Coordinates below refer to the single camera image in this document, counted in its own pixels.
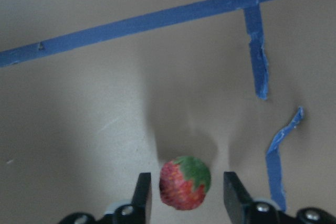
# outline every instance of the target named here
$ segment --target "red strawberry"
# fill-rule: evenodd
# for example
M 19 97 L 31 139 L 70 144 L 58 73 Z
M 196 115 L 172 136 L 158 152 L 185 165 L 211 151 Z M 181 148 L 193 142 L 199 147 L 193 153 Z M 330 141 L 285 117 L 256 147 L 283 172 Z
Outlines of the red strawberry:
M 210 171 L 200 159 L 178 157 L 161 169 L 161 200 L 177 210 L 195 209 L 203 202 L 210 184 Z

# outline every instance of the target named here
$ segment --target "metal screw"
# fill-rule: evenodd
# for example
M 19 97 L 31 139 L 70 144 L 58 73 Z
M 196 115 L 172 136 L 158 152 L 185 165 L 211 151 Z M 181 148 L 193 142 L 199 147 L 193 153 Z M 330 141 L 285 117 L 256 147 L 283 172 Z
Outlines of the metal screw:
M 259 212 L 268 212 L 269 211 L 269 205 L 266 203 L 258 203 L 257 204 L 257 210 Z
M 320 215 L 318 212 L 314 211 L 314 210 L 307 210 L 306 211 L 306 218 L 308 220 L 319 220 L 320 219 Z
M 73 224 L 85 224 L 88 221 L 88 217 L 86 215 L 82 215 L 78 217 Z
M 121 214 L 122 215 L 130 215 L 133 212 L 133 207 L 132 206 L 125 206 L 122 210 L 121 210 Z

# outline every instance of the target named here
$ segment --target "bolt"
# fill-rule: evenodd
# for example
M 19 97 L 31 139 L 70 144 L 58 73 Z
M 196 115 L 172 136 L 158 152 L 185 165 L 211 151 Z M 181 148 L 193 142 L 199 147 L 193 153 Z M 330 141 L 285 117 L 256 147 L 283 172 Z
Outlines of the bolt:
M 306 211 L 306 218 L 308 220 L 319 220 L 320 219 L 320 215 L 318 212 L 314 211 L 314 210 L 307 210 Z
M 78 217 L 73 224 L 85 224 L 88 221 L 88 217 L 86 215 L 82 215 Z
M 266 203 L 258 203 L 257 204 L 257 210 L 259 212 L 268 212 L 269 211 L 269 205 Z
M 133 207 L 132 206 L 125 206 L 122 210 L 121 210 L 121 214 L 122 215 L 130 215 L 133 212 Z

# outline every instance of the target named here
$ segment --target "gray surface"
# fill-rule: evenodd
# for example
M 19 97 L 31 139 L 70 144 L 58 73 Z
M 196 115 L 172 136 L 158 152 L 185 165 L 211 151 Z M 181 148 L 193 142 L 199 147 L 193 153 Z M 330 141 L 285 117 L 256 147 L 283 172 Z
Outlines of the gray surface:
M 200 0 L 0 0 L 0 50 Z M 335 0 L 261 5 L 270 96 L 254 95 L 242 11 L 0 69 L 0 222 L 100 217 L 152 172 L 152 223 L 228 223 L 223 171 L 269 197 L 265 150 L 299 105 L 281 146 L 288 212 L 334 199 Z M 161 203 L 160 167 L 201 157 L 213 185 L 180 212 Z

